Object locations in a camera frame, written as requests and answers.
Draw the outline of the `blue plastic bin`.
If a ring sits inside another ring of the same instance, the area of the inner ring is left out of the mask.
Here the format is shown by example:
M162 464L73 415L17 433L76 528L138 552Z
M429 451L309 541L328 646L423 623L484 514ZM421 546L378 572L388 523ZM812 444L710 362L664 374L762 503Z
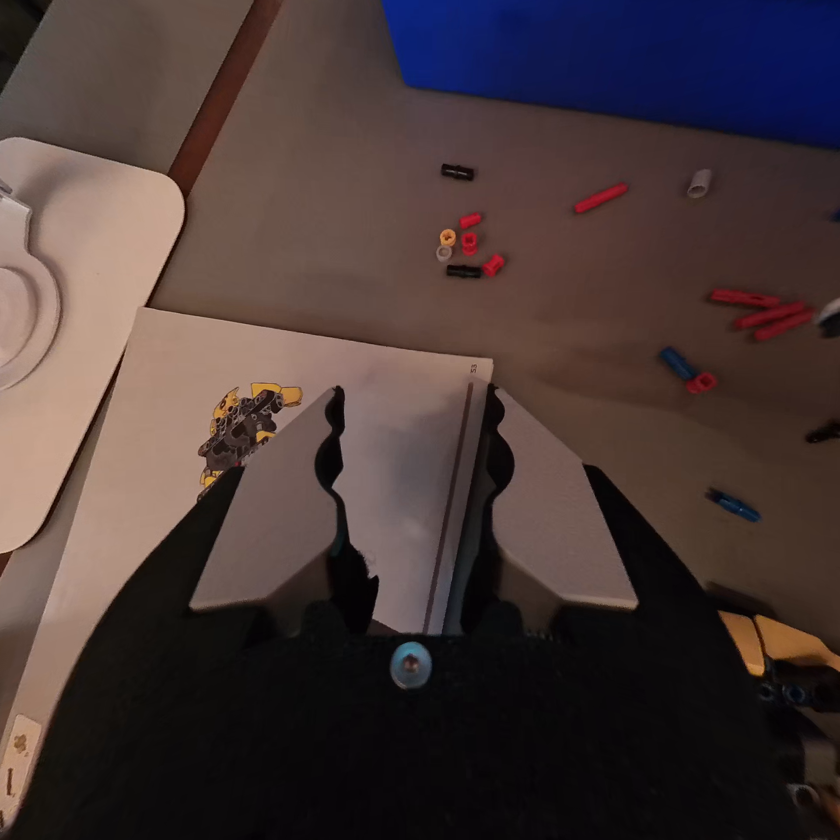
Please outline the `blue plastic bin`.
M838 149L838 1L382 6L411 87Z

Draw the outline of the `white wooden document stand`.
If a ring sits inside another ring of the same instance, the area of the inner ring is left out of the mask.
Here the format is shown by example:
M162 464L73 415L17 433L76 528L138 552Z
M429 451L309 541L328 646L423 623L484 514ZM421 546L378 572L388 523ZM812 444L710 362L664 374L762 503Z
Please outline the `white wooden document stand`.
M2 140L1 548L41 529L185 218L168 176Z

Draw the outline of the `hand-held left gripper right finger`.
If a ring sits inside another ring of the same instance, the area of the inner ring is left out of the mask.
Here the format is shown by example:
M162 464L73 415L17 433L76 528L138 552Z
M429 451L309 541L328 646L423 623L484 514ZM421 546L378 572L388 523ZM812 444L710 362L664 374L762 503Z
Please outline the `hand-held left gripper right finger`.
M521 611L633 611L638 598L583 461L501 388L487 398L492 587Z

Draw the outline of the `black yellow lego car chassis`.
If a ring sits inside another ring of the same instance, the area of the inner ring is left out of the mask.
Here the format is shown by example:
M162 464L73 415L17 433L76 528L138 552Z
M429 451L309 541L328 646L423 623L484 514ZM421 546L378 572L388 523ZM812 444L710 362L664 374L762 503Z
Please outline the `black yellow lego car chassis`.
M839 838L838 654L770 616L718 614L751 677L805 838Z

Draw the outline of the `open instruction booklet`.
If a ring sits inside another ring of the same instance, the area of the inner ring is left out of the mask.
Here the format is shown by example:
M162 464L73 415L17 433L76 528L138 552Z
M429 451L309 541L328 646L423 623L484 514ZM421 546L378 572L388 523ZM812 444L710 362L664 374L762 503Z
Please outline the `open instruction booklet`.
M490 360L139 310L11 707L2 825L113 598L216 478L329 388L345 394L334 488L380 579L373 618L439 630L491 374Z

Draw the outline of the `pile of coloured lego pins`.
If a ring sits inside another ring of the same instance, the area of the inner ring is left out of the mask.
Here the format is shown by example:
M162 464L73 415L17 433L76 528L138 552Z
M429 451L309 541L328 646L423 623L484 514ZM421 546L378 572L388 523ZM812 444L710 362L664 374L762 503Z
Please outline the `pile of coloured lego pins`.
M711 291L709 300L752 309L750 313L737 318L733 323L733 328L740 331L752 331L753 340L759 343L778 338L806 324L813 324L813 317L819 313L803 301L782 302L778 297L742 290L716 288ZM714 374L699 371L672 346L660 350L658 359L679 378L689 394L707 393L718 385L718 379ZM834 419L809 432L805 436L805 442L809 445L817 445L838 439L838 435L839 423L838 419ZM722 490L710 489L707 499L720 509L746 522L762 521L761 515L754 508Z

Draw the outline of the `cluster of small lego bushes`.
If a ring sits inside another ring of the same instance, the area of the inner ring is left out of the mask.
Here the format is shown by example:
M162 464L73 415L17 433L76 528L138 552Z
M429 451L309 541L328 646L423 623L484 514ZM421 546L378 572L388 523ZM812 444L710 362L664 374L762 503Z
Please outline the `cluster of small lego bushes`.
M438 235L435 258L449 279L482 280L498 277L508 259L484 248L481 226L485 214L474 211L462 215L456 227L444 228Z

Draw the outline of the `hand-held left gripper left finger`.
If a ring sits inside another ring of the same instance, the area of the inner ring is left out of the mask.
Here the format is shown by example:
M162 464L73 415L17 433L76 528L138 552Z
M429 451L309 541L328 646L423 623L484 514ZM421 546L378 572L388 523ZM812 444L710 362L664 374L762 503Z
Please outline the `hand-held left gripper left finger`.
M334 488L344 402L343 388L329 388L249 458L192 595L195 612L297 613L329 598L329 561L346 536Z

